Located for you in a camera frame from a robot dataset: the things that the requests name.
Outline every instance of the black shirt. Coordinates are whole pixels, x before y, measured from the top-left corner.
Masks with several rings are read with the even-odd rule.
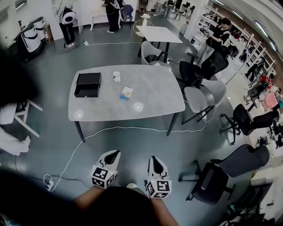
[[[114,6],[112,4],[114,4],[114,0],[105,0],[104,4],[106,4],[106,13],[107,14],[112,14],[114,13]]]
[[[224,32],[228,31],[229,29],[227,30],[221,30],[221,25],[219,25],[218,27],[216,27],[214,29],[214,34],[213,36],[216,37],[216,38],[220,38],[222,39],[222,43],[219,41],[215,41],[214,39],[212,39],[212,37],[208,38],[207,39],[207,44],[208,46],[210,46],[211,48],[213,49],[217,49],[219,47],[221,47],[221,45],[226,42],[226,40],[229,38],[230,34],[224,34]]]

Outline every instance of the white table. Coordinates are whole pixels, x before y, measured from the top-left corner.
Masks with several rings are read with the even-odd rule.
[[[121,73],[121,82],[113,80],[113,72]],[[101,72],[98,98],[76,98],[79,74]],[[133,89],[130,99],[120,99],[124,87]],[[75,121],[84,142],[79,121],[118,121],[178,114],[185,110],[179,84],[168,67],[151,65],[114,65],[78,71],[69,95],[69,119]]]
[[[174,43],[183,43],[176,35],[174,35],[167,27],[162,26],[137,26],[137,29],[143,34],[144,38],[142,42],[145,40],[149,42],[159,42],[158,48],[160,45],[160,42],[166,42],[166,49],[165,52],[168,53],[169,50],[169,44],[170,42]],[[138,52],[138,56],[141,56],[141,48]],[[164,63],[167,62],[167,57],[164,57]]]

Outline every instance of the black mesh chair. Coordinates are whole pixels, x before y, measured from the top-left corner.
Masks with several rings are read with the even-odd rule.
[[[215,50],[201,65],[201,68],[195,64],[186,61],[180,62],[180,74],[182,79],[177,79],[185,84],[185,87],[199,87],[202,79],[210,80],[216,73],[228,67],[227,60],[230,51],[226,46]]]
[[[179,182],[196,182],[187,201],[196,198],[201,202],[215,205],[220,200],[223,192],[228,192],[231,196],[234,190],[235,186],[233,188],[227,187],[229,176],[238,177],[256,170],[266,165],[268,160],[269,151],[265,145],[253,148],[248,144],[244,144],[224,160],[212,159],[205,165],[203,171],[199,167],[199,162],[194,161],[197,166],[195,174],[199,176],[199,179],[183,180],[180,177]]]
[[[255,129],[267,128],[272,125],[274,119],[279,119],[278,111],[271,111],[252,118],[248,110],[246,110],[242,104],[239,104],[235,108],[232,119],[228,118],[225,114],[221,114],[220,116],[225,117],[231,124],[230,127],[220,130],[220,134],[229,129],[233,129],[234,141],[231,145],[235,144],[236,130],[238,131],[237,135],[240,135],[242,131],[244,135],[248,136]]]

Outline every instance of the open black box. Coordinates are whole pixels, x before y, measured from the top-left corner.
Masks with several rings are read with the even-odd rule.
[[[76,81],[75,97],[98,97],[101,85],[101,73],[79,74]]]

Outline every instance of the chair base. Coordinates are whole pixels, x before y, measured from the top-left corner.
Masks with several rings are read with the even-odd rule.
[[[230,118],[228,118],[228,116],[226,116],[225,114],[221,114],[220,117],[225,117],[227,121],[231,124],[231,126],[226,129],[220,130],[219,133],[222,134],[223,132],[229,129],[233,129],[233,142],[231,142],[231,145],[234,145],[236,140],[236,130],[238,131],[237,136],[241,134],[241,131],[238,128],[238,124],[235,121],[232,121]]]

